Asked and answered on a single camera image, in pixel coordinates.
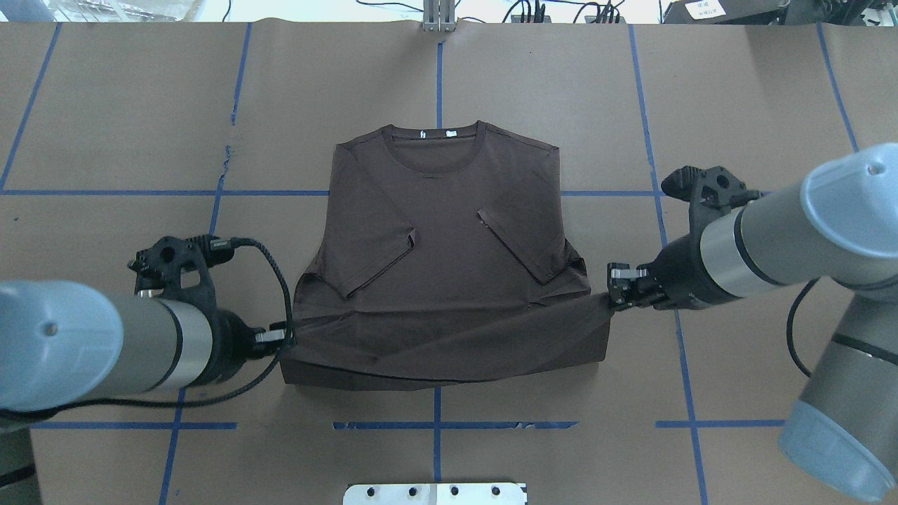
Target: light blue joint cover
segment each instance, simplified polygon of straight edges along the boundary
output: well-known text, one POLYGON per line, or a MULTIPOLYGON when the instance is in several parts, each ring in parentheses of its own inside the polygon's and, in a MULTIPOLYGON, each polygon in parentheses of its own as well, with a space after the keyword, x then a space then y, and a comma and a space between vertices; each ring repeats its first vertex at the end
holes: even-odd
POLYGON ((112 370, 124 327, 96 289, 0 282, 0 408, 36 411, 87 394, 112 370))
POLYGON ((895 486, 888 468, 842 426, 798 400, 779 434, 779 450, 792 463, 836 491, 860 501, 881 501, 895 486))
POLYGON ((801 184, 801 205, 817 231, 839 247, 898 259, 898 144, 818 166, 801 184))

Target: white mounting plate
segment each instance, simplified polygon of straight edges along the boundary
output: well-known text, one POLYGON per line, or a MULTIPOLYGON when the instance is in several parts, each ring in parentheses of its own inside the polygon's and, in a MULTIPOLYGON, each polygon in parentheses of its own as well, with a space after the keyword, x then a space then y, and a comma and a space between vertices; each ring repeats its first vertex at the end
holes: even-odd
POLYGON ((343 505, 398 504, 527 505, 527 485, 515 483, 357 484, 347 489, 343 495, 343 505))

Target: shirt sleeve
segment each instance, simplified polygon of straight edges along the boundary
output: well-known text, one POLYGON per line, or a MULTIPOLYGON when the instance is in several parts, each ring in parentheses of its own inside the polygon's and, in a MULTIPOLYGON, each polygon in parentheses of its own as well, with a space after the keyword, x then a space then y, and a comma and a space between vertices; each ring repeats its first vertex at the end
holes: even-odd
POLYGON ((530 274, 546 284, 577 256, 565 239, 561 219, 558 148, 519 173, 511 188, 478 215, 530 274))
POLYGON ((343 297, 389 269, 415 245, 415 228, 343 146, 334 151, 327 221, 306 270, 343 297))

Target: t-shirt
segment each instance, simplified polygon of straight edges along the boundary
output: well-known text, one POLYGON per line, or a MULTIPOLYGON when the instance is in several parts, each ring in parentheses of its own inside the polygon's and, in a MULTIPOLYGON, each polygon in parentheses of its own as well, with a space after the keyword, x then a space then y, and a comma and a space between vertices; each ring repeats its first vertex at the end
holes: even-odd
POLYGON ((612 311, 565 238, 559 149, 478 121, 336 147, 294 314, 287 383, 415 389, 601 361, 612 311))

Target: white bracket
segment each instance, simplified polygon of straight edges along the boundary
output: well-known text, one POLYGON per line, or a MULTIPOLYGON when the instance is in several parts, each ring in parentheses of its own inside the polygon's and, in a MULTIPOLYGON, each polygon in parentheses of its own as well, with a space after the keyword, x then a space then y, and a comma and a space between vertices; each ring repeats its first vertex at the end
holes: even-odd
POLYGON ((424 31, 455 31, 455 0, 424 0, 424 31))
POLYGON ((527 505, 527 485, 357 484, 343 495, 343 505, 527 505))

